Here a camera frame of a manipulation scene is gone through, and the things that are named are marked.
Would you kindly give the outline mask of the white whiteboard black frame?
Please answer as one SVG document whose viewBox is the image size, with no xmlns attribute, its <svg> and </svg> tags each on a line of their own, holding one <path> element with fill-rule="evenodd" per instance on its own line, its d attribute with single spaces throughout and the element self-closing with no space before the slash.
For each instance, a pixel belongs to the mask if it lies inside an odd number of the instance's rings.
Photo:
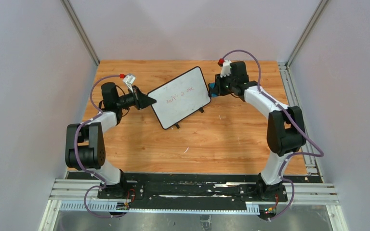
<svg viewBox="0 0 370 231">
<path fill-rule="evenodd" d="M 176 126 L 211 102 L 208 87 L 199 66 L 155 88 L 147 95 L 156 100 L 151 107 L 162 129 Z"/>
</svg>

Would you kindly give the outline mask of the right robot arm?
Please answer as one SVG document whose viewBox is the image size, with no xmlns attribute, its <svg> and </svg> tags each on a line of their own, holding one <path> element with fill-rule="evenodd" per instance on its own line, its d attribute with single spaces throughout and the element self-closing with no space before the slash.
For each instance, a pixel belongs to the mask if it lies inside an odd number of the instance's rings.
<svg viewBox="0 0 370 231">
<path fill-rule="evenodd" d="M 267 193 L 280 188 L 288 163 L 287 156 L 300 150 L 306 143 L 304 121 L 298 106 L 290 107 L 269 95 L 257 81 L 250 81 L 243 61 L 232 62 L 221 58 L 221 72 L 208 85 L 209 96 L 233 94 L 251 104 L 267 118 L 266 141 L 270 149 L 267 163 L 256 184 L 257 191 Z"/>
</svg>

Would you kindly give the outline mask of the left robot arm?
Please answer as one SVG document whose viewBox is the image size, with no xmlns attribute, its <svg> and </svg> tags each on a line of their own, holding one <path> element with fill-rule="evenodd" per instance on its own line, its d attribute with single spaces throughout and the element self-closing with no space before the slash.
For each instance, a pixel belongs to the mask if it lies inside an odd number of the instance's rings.
<svg viewBox="0 0 370 231">
<path fill-rule="evenodd" d="M 128 184 L 122 170 L 106 160 L 104 134 L 120 124 L 123 110 L 135 107 L 147 108 L 157 101 L 137 86 L 128 94 L 120 96 L 113 82 L 101 86 L 102 107 L 96 116 L 82 123 L 70 124 L 66 128 L 65 162 L 67 167 L 81 170 L 100 180 L 100 188 L 111 188 L 125 193 Z"/>
</svg>

